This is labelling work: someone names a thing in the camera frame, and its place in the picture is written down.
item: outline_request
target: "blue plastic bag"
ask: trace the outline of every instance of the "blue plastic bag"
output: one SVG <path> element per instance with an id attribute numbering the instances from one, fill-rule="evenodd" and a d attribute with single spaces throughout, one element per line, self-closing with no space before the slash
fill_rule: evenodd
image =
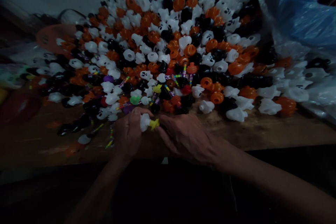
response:
<path id="1" fill-rule="evenodd" d="M 311 48 L 336 49 L 336 7 L 317 0 L 261 0 L 271 26 L 288 40 Z"/>

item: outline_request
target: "left hand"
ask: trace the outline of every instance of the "left hand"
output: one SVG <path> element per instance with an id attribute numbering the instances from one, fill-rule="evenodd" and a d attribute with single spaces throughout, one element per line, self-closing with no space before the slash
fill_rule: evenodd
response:
<path id="1" fill-rule="evenodd" d="M 131 162 L 141 143 L 140 115 L 154 115 L 147 109 L 136 107 L 114 125 L 115 153 L 126 163 Z"/>

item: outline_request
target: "purple ball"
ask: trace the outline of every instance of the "purple ball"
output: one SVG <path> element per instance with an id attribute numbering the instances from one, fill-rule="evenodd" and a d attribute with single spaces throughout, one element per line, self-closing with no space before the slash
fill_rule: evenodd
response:
<path id="1" fill-rule="evenodd" d="M 127 107 L 124 108 L 123 112 L 124 112 L 125 114 L 128 114 L 128 113 L 130 113 L 134 108 L 135 108 L 135 107 L 134 107 L 133 105 L 129 105 L 129 106 L 127 106 Z"/>
<path id="2" fill-rule="evenodd" d="M 104 82 L 113 82 L 114 79 L 112 76 L 106 75 L 104 76 Z"/>

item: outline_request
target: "dark floor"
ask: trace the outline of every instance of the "dark floor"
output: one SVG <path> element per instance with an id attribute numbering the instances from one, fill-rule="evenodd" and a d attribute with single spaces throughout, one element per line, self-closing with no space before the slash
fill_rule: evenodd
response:
<path id="1" fill-rule="evenodd" d="M 249 153 L 336 197 L 336 145 Z M 263 221 L 259 223 L 288 223 L 273 202 L 235 178 L 181 160 L 169 158 L 168 165 L 160 163 L 161 160 L 139 160 L 128 167 L 111 205 L 115 223 L 132 220 L 188 223 L 187 219 L 196 223 L 222 223 L 223 218 L 237 215 L 246 223 L 260 214 Z M 13 223 L 62 223 L 103 166 L 83 164 L 22 170 L 14 172 L 15 176 L 13 172 L 3 171 L 2 183 L 18 180 L 20 176 L 27 179 L 0 186 L 0 214 L 3 218 L 8 216 Z M 111 213 L 107 213 L 103 223 L 110 222 Z"/>

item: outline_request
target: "yellow plastic piece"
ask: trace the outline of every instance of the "yellow plastic piece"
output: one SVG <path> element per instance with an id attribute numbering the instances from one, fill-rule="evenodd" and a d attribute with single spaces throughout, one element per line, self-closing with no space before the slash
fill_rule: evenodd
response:
<path id="1" fill-rule="evenodd" d="M 8 91 L 5 89 L 0 89 L 0 104 L 2 104 L 4 102 L 4 100 L 6 99 L 8 95 Z"/>
<path id="2" fill-rule="evenodd" d="M 161 87 L 162 87 L 162 85 L 159 84 L 159 85 L 157 85 L 157 86 L 155 86 L 155 87 L 153 88 L 153 91 L 154 91 L 155 93 L 161 93 Z"/>
<path id="3" fill-rule="evenodd" d="M 155 121 L 151 120 L 149 126 L 152 127 L 150 130 L 154 131 L 156 127 L 160 126 L 159 119 L 156 119 Z"/>

